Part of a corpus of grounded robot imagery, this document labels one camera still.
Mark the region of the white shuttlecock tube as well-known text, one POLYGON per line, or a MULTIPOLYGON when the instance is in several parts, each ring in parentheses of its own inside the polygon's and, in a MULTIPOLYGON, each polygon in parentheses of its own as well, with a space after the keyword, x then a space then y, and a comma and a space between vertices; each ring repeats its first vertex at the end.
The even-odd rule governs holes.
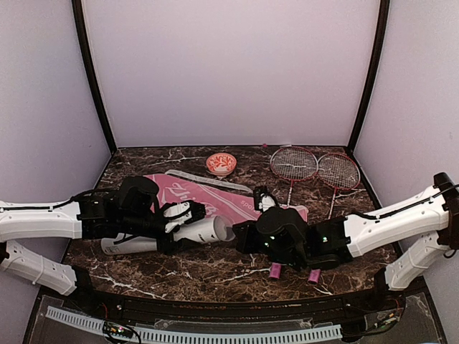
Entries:
POLYGON ((182 225, 179 229, 170 232, 171 244, 166 249, 166 244, 161 244, 159 239, 131 234, 119 234, 114 239, 102 239, 101 249, 107 255, 135 254, 142 252, 173 252, 197 244, 211 244, 220 242, 214 233, 214 218, 202 219, 189 225, 182 225))

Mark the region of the clear plastic tube lid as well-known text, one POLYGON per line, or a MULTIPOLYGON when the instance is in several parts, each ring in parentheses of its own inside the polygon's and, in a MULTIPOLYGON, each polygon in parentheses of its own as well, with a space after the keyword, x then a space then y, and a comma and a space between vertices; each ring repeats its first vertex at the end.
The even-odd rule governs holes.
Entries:
POLYGON ((224 216, 214 218, 214 233, 221 242, 230 242, 235 238, 232 222, 224 216))

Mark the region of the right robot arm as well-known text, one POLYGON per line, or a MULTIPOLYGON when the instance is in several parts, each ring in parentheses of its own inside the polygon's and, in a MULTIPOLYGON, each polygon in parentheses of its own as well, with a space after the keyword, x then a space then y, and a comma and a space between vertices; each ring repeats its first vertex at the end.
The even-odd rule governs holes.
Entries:
POLYGON ((281 208, 266 187, 255 190, 260 216, 232 227, 237 251, 264 254, 272 262, 302 269, 335 269, 386 244, 416 237, 395 262, 381 268, 366 295, 373 311, 385 308, 436 259, 458 251, 458 185, 446 173, 412 198, 369 213, 308 224, 295 209, 281 208))

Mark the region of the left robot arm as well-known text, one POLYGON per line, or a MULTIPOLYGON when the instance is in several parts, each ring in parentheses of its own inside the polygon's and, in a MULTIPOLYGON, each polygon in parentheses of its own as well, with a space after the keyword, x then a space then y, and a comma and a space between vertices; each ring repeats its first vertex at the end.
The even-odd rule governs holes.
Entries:
POLYGON ((119 234, 155 239, 160 251, 175 249, 174 232, 205 217, 195 201, 158 202, 158 185, 144 176, 125 178, 117 188, 83 191, 67 201, 16 205, 1 203, 1 271, 34 285, 72 295, 85 312, 96 312, 100 295, 86 269, 54 262, 18 243, 20 239, 114 239, 119 234))

